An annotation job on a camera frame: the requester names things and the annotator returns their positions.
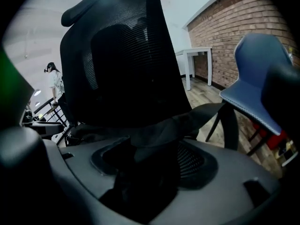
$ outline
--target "brick wall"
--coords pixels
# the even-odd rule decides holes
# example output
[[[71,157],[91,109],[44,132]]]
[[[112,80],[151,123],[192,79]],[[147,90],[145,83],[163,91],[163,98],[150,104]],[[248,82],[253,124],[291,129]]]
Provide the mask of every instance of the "brick wall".
[[[230,86],[238,77],[233,51],[250,32],[272,34],[287,48],[293,48],[294,64],[299,52],[282,15],[271,0],[218,0],[188,26],[193,47],[212,46],[212,81]],[[207,78],[206,55],[194,57],[195,73]]]

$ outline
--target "black railing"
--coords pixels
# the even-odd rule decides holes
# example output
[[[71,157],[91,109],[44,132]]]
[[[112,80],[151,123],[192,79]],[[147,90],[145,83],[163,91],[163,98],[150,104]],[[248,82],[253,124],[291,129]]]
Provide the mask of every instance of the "black railing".
[[[64,131],[62,132],[61,138],[56,142],[56,144],[59,144],[61,142],[61,140],[64,139],[64,137],[68,134],[68,131],[69,131],[70,128],[67,127],[67,125],[66,125],[67,119],[65,119],[65,120],[62,119],[62,117],[64,117],[65,115],[64,114],[62,114],[61,116],[59,115],[59,112],[61,111],[61,108],[59,107],[59,105],[53,105],[51,103],[52,101],[53,101],[53,98],[46,101],[44,104],[42,104],[38,109],[36,109],[34,111],[34,114],[37,115],[37,113],[39,111],[41,111],[43,108],[45,108],[46,106],[50,106],[49,110],[45,114],[43,114],[43,116],[41,118],[39,118],[39,121],[42,120],[43,117],[45,117],[49,114],[52,114],[51,117],[47,120],[47,122],[51,119],[55,119],[56,122],[60,122],[65,127]]]

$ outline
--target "white table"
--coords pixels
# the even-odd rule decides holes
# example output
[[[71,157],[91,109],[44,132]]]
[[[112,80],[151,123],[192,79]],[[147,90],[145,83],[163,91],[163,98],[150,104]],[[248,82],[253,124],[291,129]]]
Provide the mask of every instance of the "white table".
[[[191,82],[189,79],[189,65],[191,64],[192,67],[192,76],[195,77],[195,66],[194,66],[194,59],[193,56],[198,56],[199,52],[207,52],[207,62],[208,62],[208,78],[207,84],[211,86],[211,76],[212,76],[212,63],[211,63],[211,47],[195,47],[191,49],[181,50],[175,53],[176,56],[183,55],[184,59],[184,67],[186,72],[187,78],[187,90],[191,90]]]

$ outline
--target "black chair leg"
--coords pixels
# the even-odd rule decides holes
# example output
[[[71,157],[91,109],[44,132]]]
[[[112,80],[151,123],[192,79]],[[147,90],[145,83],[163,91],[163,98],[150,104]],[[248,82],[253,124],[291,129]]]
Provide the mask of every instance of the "black chair leg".
[[[267,141],[268,139],[272,136],[272,133],[271,132],[267,132],[266,136],[263,137],[261,139],[261,141],[259,141],[259,143],[253,148],[250,150],[250,152],[247,153],[248,156],[251,156],[253,155],[258,149],[260,149]]]
[[[208,133],[207,138],[205,139],[206,142],[208,142],[208,140],[210,139],[211,135],[214,133],[214,131],[215,131],[215,129],[216,129],[219,121],[220,121],[220,115],[219,115],[219,113],[217,113],[216,120],[215,120],[214,124],[212,125],[212,127],[210,129],[210,132]]]
[[[259,127],[259,128],[255,131],[255,133],[248,139],[248,141],[249,141],[249,142],[252,141],[252,140],[256,137],[256,135],[260,132],[260,130],[261,130],[261,127]]]

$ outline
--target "black mesh chair back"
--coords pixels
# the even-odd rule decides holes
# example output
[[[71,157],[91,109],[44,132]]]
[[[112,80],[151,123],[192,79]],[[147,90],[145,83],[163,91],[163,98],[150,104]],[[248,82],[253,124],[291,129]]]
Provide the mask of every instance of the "black mesh chair back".
[[[160,0],[83,0],[61,45],[74,116],[103,127],[141,127],[191,110]]]

